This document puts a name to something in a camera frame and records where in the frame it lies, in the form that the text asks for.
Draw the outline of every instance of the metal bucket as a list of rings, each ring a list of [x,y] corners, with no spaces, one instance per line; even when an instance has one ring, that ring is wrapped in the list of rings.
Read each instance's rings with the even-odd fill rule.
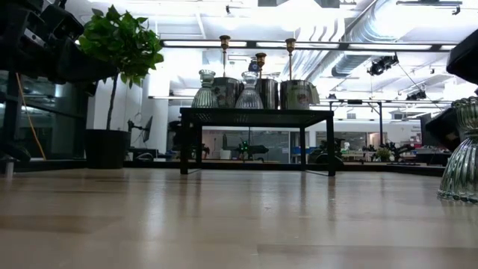
[[[277,109],[279,106],[279,83],[273,79],[258,79],[255,89],[261,96],[264,109]]]
[[[308,110],[312,87],[312,83],[303,80],[281,82],[281,110]]]
[[[219,108],[234,108],[242,86],[235,78],[214,78],[212,90],[216,94]]]

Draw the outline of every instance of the black planter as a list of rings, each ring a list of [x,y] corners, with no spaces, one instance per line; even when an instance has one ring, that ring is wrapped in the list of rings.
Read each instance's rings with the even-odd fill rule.
[[[122,168],[130,141],[130,132],[86,130],[84,148],[87,153],[87,167],[92,169]]]

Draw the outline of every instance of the white ceiling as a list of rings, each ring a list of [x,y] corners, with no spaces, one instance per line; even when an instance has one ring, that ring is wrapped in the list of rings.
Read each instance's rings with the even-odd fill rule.
[[[106,11],[115,4],[120,12],[128,10],[135,16],[149,17],[149,27],[156,30],[161,39],[218,39],[228,34],[233,40],[285,40],[289,37],[314,35],[316,40],[338,40],[344,32],[344,22],[358,16],[372,0],[355,0],[357,5],[340,10],[322,9],[314,0],[289,0],[278,7],[257,7],[257,0],[69,0],[66,9],[78,19],[87,22],[91,8]],[[414,20],[413,27],[400,38],[406,43],[458,43],[478,28],[478,1],[462,0],[462,12],[451,15],[452,9],[436,7],[414,9],[404,22]],[[225,6],[229,4],[231,15]],[[396,27],[396,22],[383,22],[384,28]],[[243,56],[238,61],[229,61],[228,76],[240,78],[249,61],[260,51],[230,49],[232,55]],[[264,74],[281,73],[288,62],[286,51],[264,51],[267,53]],[[194,94],[199,88],[200,69],[212,69],[222,74],[222,53],[219,49],[164,49],[171,77],[171,89],[177,95]],[[444,98],[445,85],[462,84],[446,74],[446,53],[399,53],[401,67],[413,81],[425,85],[429,96]],[[294,62],[297,72],[309,68],[307,59]],[[322,95],[335,93],[340,98],[382,98],[405,99],[413,90],[414,82],[399,68],[393,67],[381,76],[370,77],[366,69],[370,61],[356,68],[348,79],[331,78],[326,72],[317,80],[317,89]]]

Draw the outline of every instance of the black table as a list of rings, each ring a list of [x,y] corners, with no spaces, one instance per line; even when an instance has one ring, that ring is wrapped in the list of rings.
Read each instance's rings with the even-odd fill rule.
[[[327,153],[329,155],[329,176],[335,176],[334,111],[280,111],[265,109],[237,108],[181,108],[181,127],[183,134],[194,132],[196,144],[196,163],[202,163],[202,127],[275,127],[298,128],[300,138],[300,169],[305,171],[305,128],[326,120]],[[191,141],[187,135],[181,136],[181,174],[187,174]]]

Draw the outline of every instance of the wooden floor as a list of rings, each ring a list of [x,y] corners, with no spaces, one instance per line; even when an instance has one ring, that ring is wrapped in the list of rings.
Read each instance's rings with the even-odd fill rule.
[[[64,170],[2,179],[1,269],[478,268],[478,206],[393,173]]]

